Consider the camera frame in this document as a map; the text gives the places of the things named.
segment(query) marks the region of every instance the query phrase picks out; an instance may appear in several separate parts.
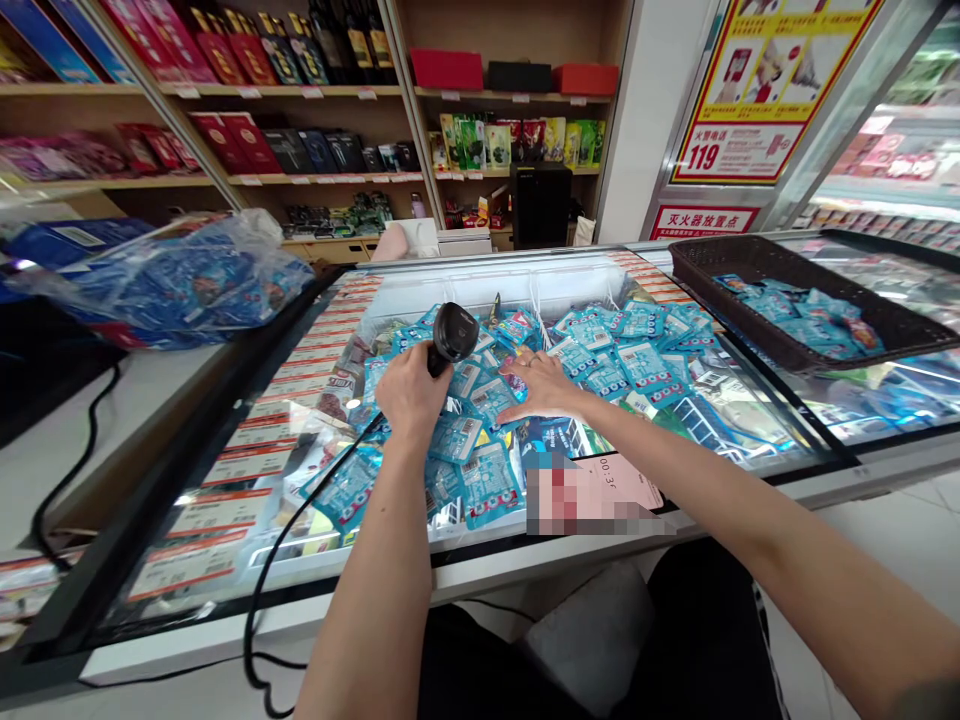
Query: black box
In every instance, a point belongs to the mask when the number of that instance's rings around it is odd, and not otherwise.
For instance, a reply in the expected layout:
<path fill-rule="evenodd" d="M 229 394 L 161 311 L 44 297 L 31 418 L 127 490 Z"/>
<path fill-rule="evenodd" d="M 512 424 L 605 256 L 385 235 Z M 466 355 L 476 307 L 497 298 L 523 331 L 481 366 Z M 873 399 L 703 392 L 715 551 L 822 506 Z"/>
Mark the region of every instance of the black box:
<path fill-rule="evenodd" d="M 322 130 L 301 130 L 299 134 L 316 172 L 329 175 L 340 172 Z"/>
<path fill-rule="evenodd" d="M 267 145 L 277 156 L 277 162 L 287 175 L 307 175 L 314 172 L 310 155 L 300 142 L 300 135 L 296 130 L 291 128 L 264 130 L 263 139 L 267 141 Z"/>
<path fill-rule="evenodd" d="M 380 159 L 380 151 L 377 148 L 364 148 L 363 162 L 367 165 L 367 172 L 386 172 L 383 161 Z"/>
<path fill-rule="evenodd" d="M 553 75 L 549 65 L 491 60 L 487 65 L 487 87 L 503 92 L 552 92 Z"/>
<path fill-rule="evenodd" d="M 327 144 L 340 172 L 365 173 L 367 164 L 363 161 L 363 149 L 360 138 L 353 133 L 327 133 Z"/>

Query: product box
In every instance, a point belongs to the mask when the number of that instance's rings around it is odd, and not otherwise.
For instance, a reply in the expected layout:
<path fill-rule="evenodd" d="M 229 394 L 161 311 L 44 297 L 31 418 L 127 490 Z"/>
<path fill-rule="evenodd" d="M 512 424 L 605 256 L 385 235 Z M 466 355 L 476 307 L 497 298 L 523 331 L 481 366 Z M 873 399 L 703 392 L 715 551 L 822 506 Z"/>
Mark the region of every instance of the product box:
<path fill-rule="evenodd" d="M 254 174 L 253 165 L 250 164 L 240 144 L 230 134 L 226 123 L 217 113 L 190 113 L 190 119 L 209 140 L 211 149 L 228 173 L 231 175 Z"/>
<path fill-rule="evenodd" d="M 0 0 L 2 14 L 63 82 L 100 83 L 93 56 L 67 24 L 39 0 Z"/>
<path fill-rule="evenodd" d="M 300 142 L 307 149 L 316 172 L 323 175 L 334 175 L 340 172 L 322 130 L 300 130 L 299 132 Z"/>
<path fill-rule="evenodd" d="M 160 82 L 182 82 L 183 72 L 140 13 L 134 0 L 101 0 L 114 24 L 127 36 L 137 55 Z"/>
<path fill-rule="evenodd" d="M 49 2 L 114 82 L 122 85 L 137 84 L 133 73 L 104 42 L 100 33 L 77 7 L 76 0 L 49 0 Z"/>
<path fill-rule="evenodd" d="M 254 172 L 261 175 L 283 172 L 250 113 L 220 113 L 220 119 L 253 165 Z"/>
<path fill-rule="evenodd" d="M 143 17 L 156 29 L 155 34 L 166 47 L 167 54 L 183 71 L 186 80 L 195 83 L 218 82 L 193 41 L 193 35 L 168 0 L 136 0 L 136 3 Z"/>
<path fill-rule="evenodd" d="M 300 134 L 296 130 L 264 130 L 263 138 L 287 175 L 309 175 L 314 172 L 310 155 L 300 142 Z"/>

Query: snack package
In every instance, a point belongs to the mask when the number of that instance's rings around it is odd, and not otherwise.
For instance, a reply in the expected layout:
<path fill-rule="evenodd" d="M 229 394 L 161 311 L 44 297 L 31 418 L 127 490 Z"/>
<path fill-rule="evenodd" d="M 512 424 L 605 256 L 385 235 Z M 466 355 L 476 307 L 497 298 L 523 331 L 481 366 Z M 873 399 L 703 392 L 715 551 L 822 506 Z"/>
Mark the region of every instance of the snack package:
<path fill-rule="evenodd" d="M 571 170 L 580 164 L 580 140 L 583 130 L 579 122 L 568 122 L 566 138 L 563 141 L 563 164 Z"/>
<path fill-rule="evenodd" d="M 502 440 L 477 448 L 457 467 L 468 530 L 476 530 L 523 507 L 523 489 Z"/>
<path fill-rule="evenodd" d="M 567 139 L 566 118 L 546 118 L 543 129 L 543 159 L 563 162 L 563 145 Z"/>
<path fill-rule="evenodd" d="M 573 338 L 566 338 L 547 350 L 547 355 L 560 359 L 563 372 L 574 382 L 580 382 L 593 372 L 597 358 Z"/>
<path fill-rule="evenodd" d="M 522 128 L 523 161 L 537 162 L 543 157 L 543 120 L 524 120 Z"/>
<path fill-rule="evenodd" d="M 454 465 L 464 465 L 470 459 L 481 430 L 482 418 L 442 412 L 437 419 L 427 455 Z"/>
<path fill-rule="evenodd" d="M 487 147 L 490 149 L 490 167 L 510 167 L 510 128 L 506 125 L 486 125 Z"/>

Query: barcode scanner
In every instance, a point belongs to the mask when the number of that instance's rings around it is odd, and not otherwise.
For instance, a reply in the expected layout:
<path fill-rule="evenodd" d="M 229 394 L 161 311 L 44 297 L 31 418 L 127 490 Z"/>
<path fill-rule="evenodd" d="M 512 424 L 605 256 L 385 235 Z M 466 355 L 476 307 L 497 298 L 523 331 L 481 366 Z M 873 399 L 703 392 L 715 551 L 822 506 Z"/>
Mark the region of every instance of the barcode scanner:
<path fill-rule="evenodd" d="M 433 345 L 427 351 L 427 370 L 440 377 L 450 363 L 473 354 L 480 337 L 480 323 L 456 303 L 444 303 L 433 321 Z"/>

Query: packaged food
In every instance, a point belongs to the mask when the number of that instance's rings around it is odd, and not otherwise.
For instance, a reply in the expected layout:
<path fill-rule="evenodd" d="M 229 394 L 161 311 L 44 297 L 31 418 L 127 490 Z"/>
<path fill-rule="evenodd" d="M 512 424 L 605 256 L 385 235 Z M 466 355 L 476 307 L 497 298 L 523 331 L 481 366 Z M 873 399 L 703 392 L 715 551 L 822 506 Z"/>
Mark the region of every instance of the packaged food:
<path fill-rule="evenodd" d="M 523 161 L 537 162 L 543 157 L 543 120 L 524 120 L 522 128 Z"/>
<path fill-rule="evenodd" d="M 482 418 L 442 412 L 437 419 L 427 454 L 454 465 L 463 465 L 470 459 L 481 430 Z"/>
<path fill-rule="evenodd" d="M 468 530 L 476 530 L 523 507 L 523 490 L 502 440 L 478 447 L 457 467 Z"/>
<path fill-rule="evenodd" d="M 510 167 L 510 128 L 506 125 L 486 125 L 487 147 L 490 149 L 490 167 Z"/>
<path fill-rule="evenodd" d="M 566 138 L 563 141 L 563 164 L 568 168 L 576 168 L 580 164 L 580 140 L 583 131 L 579 122 L 568 122 Z"/>
<path fill-rule="evenodd" d="M 563 145 L 567 139 L 566 118 L 545 118 L 543 128 L 543 159 L 545 162 L 563 162 Z"/>

